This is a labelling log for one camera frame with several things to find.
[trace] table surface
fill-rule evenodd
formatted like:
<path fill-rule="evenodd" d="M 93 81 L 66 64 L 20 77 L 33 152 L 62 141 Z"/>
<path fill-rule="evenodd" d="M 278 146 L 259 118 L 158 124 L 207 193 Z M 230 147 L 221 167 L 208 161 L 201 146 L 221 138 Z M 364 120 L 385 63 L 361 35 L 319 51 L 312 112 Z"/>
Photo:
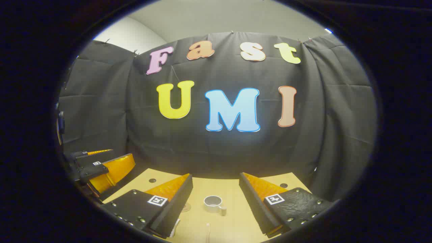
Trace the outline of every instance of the table surface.
<path fill-rule="evenodd" d="M 104 200 L 103 203 L 110 202 L 132 189 L 144 192 L 179 176 L 181 175 L 147 169 Z M 152 178 L 156 179 L 156 182 L 150 183 L 149 179 Z M 300 187 L 310 192 L 293 173 L 262 177 L 262 179 L 275 185 L 285 183 L 288 185 L 287 190 Z M 204 243 L 206 242 L 207 223 L 210 223 L 210 243 L 260 243 L 269 239 L 262 234 L 243 191 L 238 185 L 239 179 L 193 177 L 192 183 L 194 188 L 187 200 L 191 205 L 191 209 L 180 213 L 180 222 L 175 234 L 173 237 L 166 238 L 166 241 L 172 243 Z M 226 216 L 205 211 L 203 201 L 209 195 L 217 195 L 222 198 L 222 206 L 227 208 Z"/>

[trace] white mug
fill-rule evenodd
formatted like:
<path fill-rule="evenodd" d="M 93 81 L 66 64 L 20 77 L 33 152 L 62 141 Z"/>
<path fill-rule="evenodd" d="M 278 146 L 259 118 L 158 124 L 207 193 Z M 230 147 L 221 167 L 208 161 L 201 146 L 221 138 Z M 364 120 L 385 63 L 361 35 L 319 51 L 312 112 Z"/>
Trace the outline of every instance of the white mug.
<path fill-rule="evenodd" d="M 226 215 L 226 208 L 222 207 L 222 198 L 218 196 L 207 196 L 204 198 L 204 207 L 209 213 L 217 213 L 221 211 L 222 216 Z"/>

